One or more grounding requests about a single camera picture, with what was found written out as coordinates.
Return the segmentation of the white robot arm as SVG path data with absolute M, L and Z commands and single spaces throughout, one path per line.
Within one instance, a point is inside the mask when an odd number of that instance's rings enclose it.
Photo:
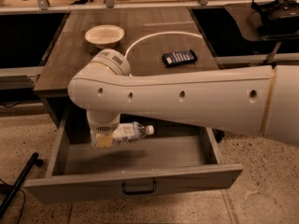
M 115 130 L 120 114 L 163 119 L 299 146 L 299 67 L 263 65 L 132 77 L 113 49 L 99 52 L 68 84 L 90 127 Z

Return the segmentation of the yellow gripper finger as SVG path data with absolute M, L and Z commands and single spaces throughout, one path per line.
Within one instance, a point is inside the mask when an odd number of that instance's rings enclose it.
M 111 147 L 113 143 L 113 136 L 111 134 L 98 133 L 96 136 L 97 147 Z

